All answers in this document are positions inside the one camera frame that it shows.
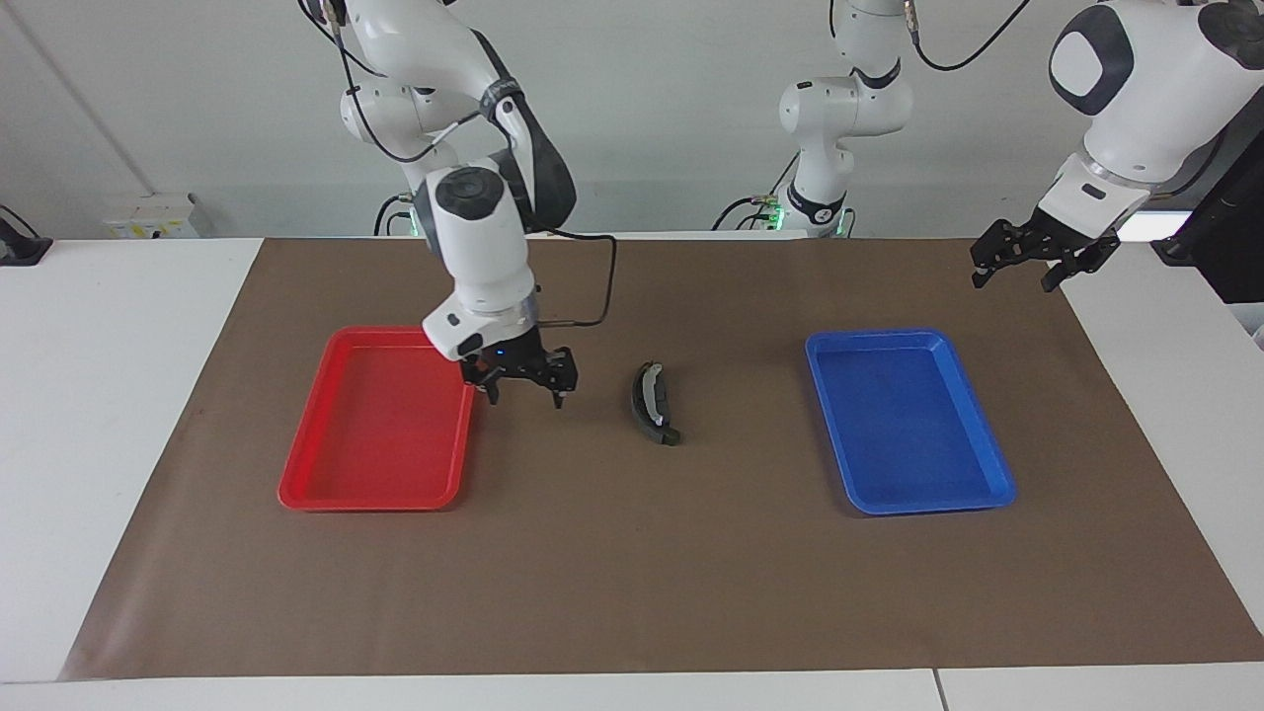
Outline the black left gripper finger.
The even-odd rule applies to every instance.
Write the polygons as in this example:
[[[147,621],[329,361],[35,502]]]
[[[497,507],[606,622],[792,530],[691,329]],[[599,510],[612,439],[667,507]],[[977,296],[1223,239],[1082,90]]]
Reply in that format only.
[[[1011,264],[1015,247],[1015,225],[1011,221],[994,221],[972,243],[971,261],[975,263],[975,275],[971,275],[975,288],[983,288],[988,280],[997,275],[999,269],[1006,269]]]
[[[1120,242],[1093,242],[1078,252],[1062,250],[1062,254],[1053,261],[1050,269],[1042,277],[1042,288],[1049,294],[1060,288],[1062,283],[1077,275],[1095,275],[1110,261],[1110,257],[1121,245]]]

